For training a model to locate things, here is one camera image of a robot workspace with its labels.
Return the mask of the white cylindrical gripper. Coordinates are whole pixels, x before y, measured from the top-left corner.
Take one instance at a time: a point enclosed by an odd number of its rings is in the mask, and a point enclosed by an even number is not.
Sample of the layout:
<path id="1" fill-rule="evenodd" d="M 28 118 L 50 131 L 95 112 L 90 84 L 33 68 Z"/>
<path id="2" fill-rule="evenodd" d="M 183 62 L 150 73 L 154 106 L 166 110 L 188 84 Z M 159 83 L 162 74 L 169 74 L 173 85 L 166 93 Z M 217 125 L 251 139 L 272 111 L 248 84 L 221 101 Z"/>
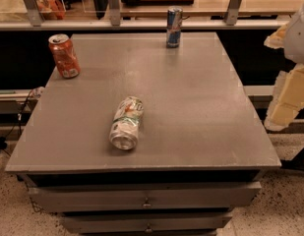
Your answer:
<path id="1" fill-rule="evenodd" d="M 297 64 L 290 72 L 280 71 L 274 84 L 264 125 L 267 130 L 287 128 L 304 108 L 304 3 L 292 16 L 288 25 L 269 35 L 264 46 L 284 47 L 284 56 Z"/>

